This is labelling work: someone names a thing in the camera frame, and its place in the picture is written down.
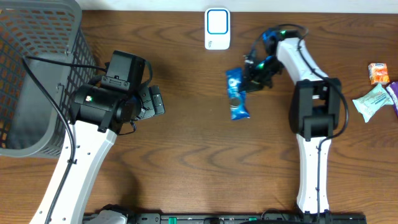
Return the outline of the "blue snack wrapper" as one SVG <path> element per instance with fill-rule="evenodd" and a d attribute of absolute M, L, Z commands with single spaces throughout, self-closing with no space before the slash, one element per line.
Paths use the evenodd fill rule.
<path fill-rule="evenodd" d="M 226 82 L 231 120 L 250 118 L 250 114 L 245 106 L 246 92 L 239 90 L 243 82 L 243 70 L 241 68 L 234 68 L 226 71 Z"/>

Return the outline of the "teal white snack packet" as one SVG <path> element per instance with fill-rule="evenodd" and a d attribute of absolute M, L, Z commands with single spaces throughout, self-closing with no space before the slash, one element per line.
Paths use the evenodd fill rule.
<path fill-rule="evenodd" d="M 355 108 L 362 114 L 367 123 L 375 113 L 385 105 L 393 105 L 394 102 L 381 84 L 377 84 L 366 95 L 353 100 Z"/>

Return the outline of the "orange Kleenex tissue pack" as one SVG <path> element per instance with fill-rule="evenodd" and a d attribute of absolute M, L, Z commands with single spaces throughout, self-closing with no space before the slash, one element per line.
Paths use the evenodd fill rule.
<path fill-rule="evenodd" d="M 369 80 L 372 85 L 385 85 L 390 82 L 386 63 L 370 63 L 368 65 Z"/>

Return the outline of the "red purple snack bag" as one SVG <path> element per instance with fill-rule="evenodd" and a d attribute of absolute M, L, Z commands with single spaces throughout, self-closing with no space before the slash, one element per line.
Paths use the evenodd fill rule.
<path fill-rule="evenodd" d="M 394 112 L 398 116 L 398 83 L 391 82 L 388 86 L 386 86 L 386 90 L 393 100 Z"/>

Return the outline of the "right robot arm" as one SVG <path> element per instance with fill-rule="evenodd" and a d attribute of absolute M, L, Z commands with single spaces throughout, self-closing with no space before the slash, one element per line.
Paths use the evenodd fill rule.
<path fill-rule="evenodd" d="M 267 57 L 257 59 L 256 46 L 245 56 L 241 91 L 254 92 L 272 87 L 272 77 L 286 70 L 294 83 L 289 110 L 289 125 L 296 135 L 300 154 L 300 186 L 297 206 L 306 215 L 329 211 L 327 194 L 327 161 L 340 106 L 346 101 L 341 82 L 329 78 L 312 59 L 304 38 L 308 30 L 293 24 L 282 24 L 264 31 L 258 40 L 264 44 Z"/>

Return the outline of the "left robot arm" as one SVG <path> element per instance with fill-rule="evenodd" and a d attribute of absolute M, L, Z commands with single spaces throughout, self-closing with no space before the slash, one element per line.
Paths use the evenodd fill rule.
<path fill-rule="evenodd" d="M 159 87 L 143 81 L 152 74 L 142 57 L 114 51 L 97 75 L 73 92 L 68 119 L 32 72 L 31 79 L 54 107 L 65 125 L 61 155 L 32 223 L 83 223 L 86 204 L 99 169 L 120 136 L 123 124 L 165 113 Z"/>

